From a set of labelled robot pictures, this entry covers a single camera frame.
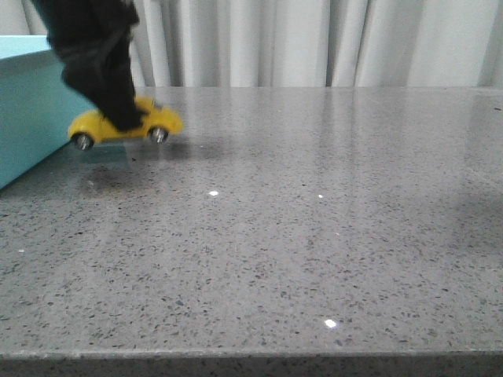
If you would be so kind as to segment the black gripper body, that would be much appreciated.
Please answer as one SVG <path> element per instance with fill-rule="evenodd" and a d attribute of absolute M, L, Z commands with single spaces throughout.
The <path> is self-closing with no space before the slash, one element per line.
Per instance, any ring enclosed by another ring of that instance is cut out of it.
<path fill-rule="evenodd" d="M 139 23 L 132 1 L 34 1 L 33 6 L 62 62 L 85 56 L 130 62 L 130 29 Z"/>

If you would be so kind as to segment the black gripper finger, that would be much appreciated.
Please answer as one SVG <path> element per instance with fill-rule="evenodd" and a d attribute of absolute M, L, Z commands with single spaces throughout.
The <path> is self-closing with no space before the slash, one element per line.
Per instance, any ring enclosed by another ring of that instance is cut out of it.
<path fill-rule="evenodd" d="M 119 132 L 142 125 L 130 69 L 130 28 L 61 49 L 62 79 L 82 94 Z"/>

